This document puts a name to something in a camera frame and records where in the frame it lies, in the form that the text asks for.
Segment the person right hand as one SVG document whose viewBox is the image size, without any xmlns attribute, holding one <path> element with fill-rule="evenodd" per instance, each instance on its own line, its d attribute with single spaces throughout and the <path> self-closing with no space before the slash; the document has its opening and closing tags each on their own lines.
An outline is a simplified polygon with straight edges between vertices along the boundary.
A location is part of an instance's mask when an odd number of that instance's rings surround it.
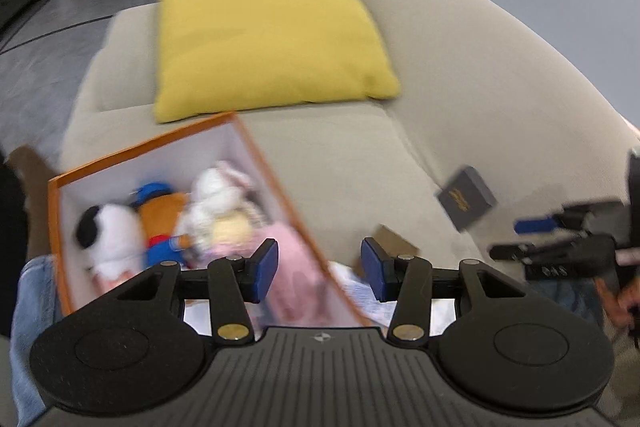
<svg viewBox="0 0 640 427">
<path fill-rule="evenodd" d="M 594 280 L 600 311 L 599 327 L 613 345 L 639 349 L 639 277 L 622 289 L 612 291 L 603 277 Z"/>
</svg>

